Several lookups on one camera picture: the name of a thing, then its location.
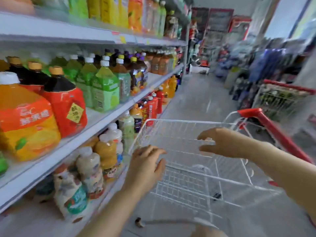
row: cart wheel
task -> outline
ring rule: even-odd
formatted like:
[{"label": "cart wheel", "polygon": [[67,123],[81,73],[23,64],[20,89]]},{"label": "cart wheel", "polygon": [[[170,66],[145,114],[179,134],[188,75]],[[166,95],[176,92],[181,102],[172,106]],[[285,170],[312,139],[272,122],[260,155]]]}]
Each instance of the cart wheel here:
[{"label": "cart wheel", "polygon": [[135,225],[138,227],[138,228],[144,228],[145,227],[145,224],[142,223],[142,219],[140,217],[138,217],[136,220],[135,220]]}]

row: white wire shopping basket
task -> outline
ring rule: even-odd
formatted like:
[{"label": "white wire shopping basket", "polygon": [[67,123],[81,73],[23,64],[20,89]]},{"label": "white wire shopping basket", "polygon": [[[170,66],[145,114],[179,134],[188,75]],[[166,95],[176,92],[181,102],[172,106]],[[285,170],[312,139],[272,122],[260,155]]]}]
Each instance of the white wire shopping basket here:
[{"label": "white wire shopping basket", "polygon": [[[233,114],[239,117],[228,123]],[[206,155],[197,140],[204,130],[226,127],[251,135],[245,120],[257,118],[291,154],[312,162],[268,119],[262,109],[232,112],[223,123],[150,119],[145,122],[130,148],[148,144],[165,149],[167,165],[163,179],[150,195],[148,216],[136,220],[145,224],[201,223],[233,236],[313,236],[316,229],[306,212],[268,182],[268,177],[246,159]]]},{"label": "white wire shopping basket", "polygon": [[298,111],[316,90],[267,80],[263,81],[252,108],[262,108],[271,120],[280,122]]}]

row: floor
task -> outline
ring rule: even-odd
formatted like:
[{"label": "floor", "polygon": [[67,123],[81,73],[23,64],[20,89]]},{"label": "floor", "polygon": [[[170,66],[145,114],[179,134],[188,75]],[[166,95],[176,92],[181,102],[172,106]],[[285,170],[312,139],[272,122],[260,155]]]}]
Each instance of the floor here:
[{"label": "floor", "polygon": [[[195,123],[194,121],[222,122],[232,111],[236,111],[236,103],[231,100],[228,90],[223,88],[220,79],[201,74],[186,76],[161,119],[185,120],[188,122],[157,121],[155,126],[159,128],[154,131],[155,135],[153,135],[154,138],[150,139],[150,143],[166,149],[169,148],[165,158],[170,167],[180,166],[185,168],[179,164],[180,156],[181,161],[185,160],[187,166],[194,164],[195,161],[200,161],[204,166],[209,166],[206,169],[212,174],[214,172],[212,172],[212,163],[209,160],[214,158],[205,158],[205,156],[199,155],[197,148],[200,143],[197,143],[194,139],[200,131],[212,126],[220,126],[220,124],[213,123],[210,125]],[[269,136],[256,134],[255,131],[254,135],[258,139],[269,139]],[[215,157],[218,177],[242,183],[247,181],[247,177],[241,177],[245,175],[243,168],[238,169],[242,162],[239,162],[239,160],[238,162],[227,162],[227,158],[224,158],[225,160],[222,163],[220,161],[223,157]],[[228,164],[231,164],[229,171],[227,171]],[[315,229],[311,227],[307,220],[305,211],[294,204],[285,194],[275,195],[274,190],[250,192],[249,188],[243,189],[242,185],[214,181],[214,179],[208,181],[206,177],[200,175],[197,177],[197,175],[186,172],[192,170],[190,167],[185,171],[176,171],[169,168],[169,172],[167,172],[166,169],[164,179],[161,181],[163,185],[158,184],[153,190],[155,194],[148,194],[139,203],[126,224],[121,237],[189,237],[194,230],[194,225],[180,223],[147,225],[144,228],[138,228],[134,223],[137,217],[141,217],[142,220],[169,219],[178,221],[183,218],[193,219],[198,217],[224,230],[229,237],[316,235]],[[214,198],[211,199],[212,196],[215,196],[214,193],[222,193],[223,200],[225,199],[225,201],[235,205],[214,201]],[[239,208],[235,207],[236,205],[247,207]],[[211,210],[214,215],[209,212],[206,213],[207,209]]]}]

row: white bottle cap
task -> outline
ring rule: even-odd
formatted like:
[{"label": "white bottle cap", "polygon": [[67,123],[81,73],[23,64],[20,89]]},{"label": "white bottle cap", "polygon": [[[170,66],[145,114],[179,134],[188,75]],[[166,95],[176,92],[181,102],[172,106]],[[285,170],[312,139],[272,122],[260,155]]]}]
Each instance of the white bottle cap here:
[{"label": "white bottle cap", "polygon": [[124,64],[124,60],[120,58],[116,58],[116,63],[118,64]]},{"label": "white bottle cap", "polygon": [[118,126],[116,123],[110,123],[108,126],[109,130],[114,131],[117,130]]},{"label": "white bottle cap", "polygon": [[32,52],[32,53],[31,53],[31,57],[33,57],[33,58],[39,58],[40,56],[38,55],[38,53]]},{"label": "white bottle cap", "polygon": [[18,83],[20,83],[20,80],[16,73],[9,71],[0,72],[0,85],[10,85]]},{"label": "white bottle cap", "polygon": [[101,60],[101,66],[110,66],[109,61]]},{"label": "white bottle cap", "polygon": [[65,55],[65,54],[64,54],[63,52],[58,52],[56,56],[57,56],[57,57],[63,57],[64,55]]},{"label": "white bottle cap", "polygon": [[99,140],[102,141],[103,143],[108,143],[111,140],[111,137],[110,135],[102,134],[99,136]]},{"label": "white bottle cap", "polygon": [[109,61],[110,57],[108,55],[104,55],[104,56],[102,56],[102,60]]},{"label": "white bottle cap", "polygon": [[93,63],[93,58],[92,57],[86,57],[84,59],[84,61],[87,62],[87,63]]},{"label": "white bottle cap", "polygon": [[70,55],[70,59],[77,60],[78,59],[78,55]]},{"label": "white bottle cap", "polygon": [[79,154],[84,157],[92,155],[92,148],[90,146],[81,147],[78,149]]}]

